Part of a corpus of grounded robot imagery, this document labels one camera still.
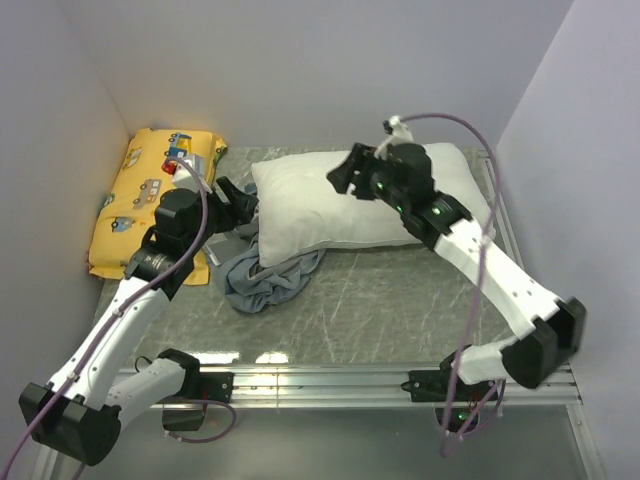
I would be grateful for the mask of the blue-grey pillowcase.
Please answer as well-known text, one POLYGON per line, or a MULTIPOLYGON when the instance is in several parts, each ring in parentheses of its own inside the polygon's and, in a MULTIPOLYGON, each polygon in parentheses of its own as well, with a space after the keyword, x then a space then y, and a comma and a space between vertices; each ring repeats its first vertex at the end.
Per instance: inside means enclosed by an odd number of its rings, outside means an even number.
POLYGON ((234 309, 248 314, 298 295, 326 253, 324 249, 316 250, 263 267, 259 262, 258 232, 258 220, 253 219, 205 247, 215 285, 234 309))

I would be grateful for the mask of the white pillow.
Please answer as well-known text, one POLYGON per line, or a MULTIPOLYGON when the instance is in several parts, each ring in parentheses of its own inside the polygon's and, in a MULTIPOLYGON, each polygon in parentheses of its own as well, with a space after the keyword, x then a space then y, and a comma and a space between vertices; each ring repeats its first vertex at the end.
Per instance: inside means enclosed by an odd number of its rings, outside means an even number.
POLYGON ((418 242, 379 200, 338 194, 326 175, 346 151, 286 155, 255 163, 258 252, 264 268, 320 249, 366 249, 418 242))

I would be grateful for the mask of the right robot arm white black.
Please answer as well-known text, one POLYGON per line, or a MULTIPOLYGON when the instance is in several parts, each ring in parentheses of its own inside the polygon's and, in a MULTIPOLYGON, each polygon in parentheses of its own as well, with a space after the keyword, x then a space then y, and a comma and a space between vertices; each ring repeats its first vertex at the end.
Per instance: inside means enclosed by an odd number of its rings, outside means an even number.
POLYGON ((561 299, 497 247, 471 212, 438 188, 424 147, 391 145, 380 158, 373 147, 357 143, 326 178, 339 194, 395 210, 414 238, 473 281, 507 321, 511 338, 468 346, 452 358, 453 367, 440 376, 446 396, 460 400, 476 384, 498 379, 536 389, 578 353, 584 304, 561 299))

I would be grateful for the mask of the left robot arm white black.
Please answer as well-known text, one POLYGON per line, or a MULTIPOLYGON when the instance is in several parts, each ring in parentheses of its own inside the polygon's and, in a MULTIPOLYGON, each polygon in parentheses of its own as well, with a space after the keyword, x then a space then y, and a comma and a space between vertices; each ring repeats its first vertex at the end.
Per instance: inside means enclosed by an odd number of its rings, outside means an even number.
POLYGON ((221 178, 212 192, 164 193, 110 305, 81 346, 43 386, 28 384, 19 406, 25 436, 95 466, 124 427, 157 402, 189 402, 201 392, 199 361, 168 349, 141 372, 115 378, 148 326, 194 269, 194 257, 214 234, 248 224, 258 200, 221 178))

